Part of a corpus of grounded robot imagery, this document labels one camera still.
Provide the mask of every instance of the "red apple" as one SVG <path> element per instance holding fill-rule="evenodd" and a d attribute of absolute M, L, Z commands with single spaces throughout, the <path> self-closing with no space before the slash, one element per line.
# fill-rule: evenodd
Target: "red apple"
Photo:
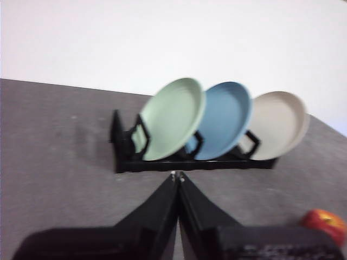
<path fill-rule="evenodd" d="M 319 229 L 326 232 L 338 246 L 345 240 L 347 226 L 337 215 L 321 210 L 310 210 L 301 220 L 301 224 L 310 229 Z"/>

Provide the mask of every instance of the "table surface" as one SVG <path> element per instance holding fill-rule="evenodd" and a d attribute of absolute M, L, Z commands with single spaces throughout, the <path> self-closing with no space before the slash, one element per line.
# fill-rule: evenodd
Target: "table surface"
<path fill-rule="evenodd" d="M 165 172 L 114 174 L 114 109 L 130 127 L 148 96 L 1 80 L 1 259 L 28 234 L 108 226 L 139 206 Z M 312 208 L 347 220 L 347 138 L 311 116 L 273 170 L 187 172 L 244 225 L 296 225 Z M 174 259 L 183 259 L 179 229 Z"/>

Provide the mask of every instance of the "white wall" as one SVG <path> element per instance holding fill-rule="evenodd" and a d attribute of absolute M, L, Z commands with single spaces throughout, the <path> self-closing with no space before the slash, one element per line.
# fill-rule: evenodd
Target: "white wall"
<path fill-rule="evenodd" d="M 347 135 L 342 0 L 3 0 L 1 76 L 154 94 L 195 77 L 287 90 Z"/>

